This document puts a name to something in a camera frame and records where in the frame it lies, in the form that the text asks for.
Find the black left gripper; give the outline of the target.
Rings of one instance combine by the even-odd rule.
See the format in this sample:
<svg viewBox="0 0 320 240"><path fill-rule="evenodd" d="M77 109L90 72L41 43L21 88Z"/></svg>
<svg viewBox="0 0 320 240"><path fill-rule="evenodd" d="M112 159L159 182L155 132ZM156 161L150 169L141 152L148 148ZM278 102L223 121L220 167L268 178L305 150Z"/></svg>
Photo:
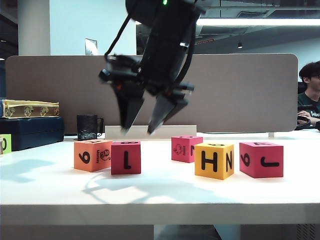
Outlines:
<svg viewBox="0 0 320 240"><path fill-rule="evenodd" d="M193 84L183 82L178 68L172 67L139 67L129 71L104 68L99 78L109 84L116 95L123 135L128 133L141 110L144 92L156 98L147 129L152 135L188 105L185 95L195 89Z"/></svg>

